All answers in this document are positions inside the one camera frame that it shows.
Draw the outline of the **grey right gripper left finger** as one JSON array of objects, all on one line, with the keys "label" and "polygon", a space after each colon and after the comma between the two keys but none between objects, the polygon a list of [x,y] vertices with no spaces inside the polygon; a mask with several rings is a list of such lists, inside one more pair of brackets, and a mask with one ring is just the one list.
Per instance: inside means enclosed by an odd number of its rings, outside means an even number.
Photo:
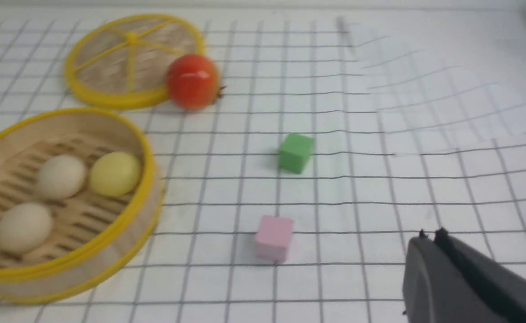
[{"label": "grey right gripper left finger", "polygon": [[475,294],[423,230],[409,240],[402,293],[409,323],[507,322]]}]

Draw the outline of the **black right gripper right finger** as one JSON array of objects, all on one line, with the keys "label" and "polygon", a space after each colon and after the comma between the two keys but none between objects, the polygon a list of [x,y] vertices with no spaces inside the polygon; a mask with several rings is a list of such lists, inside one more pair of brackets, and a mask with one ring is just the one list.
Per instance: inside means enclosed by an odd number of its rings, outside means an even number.
[{"label": "black right gripper right finger", "polygon": [[435,231],[434,243],[473,293],[507,323],[526,323],[526,279],[449,235]]}]

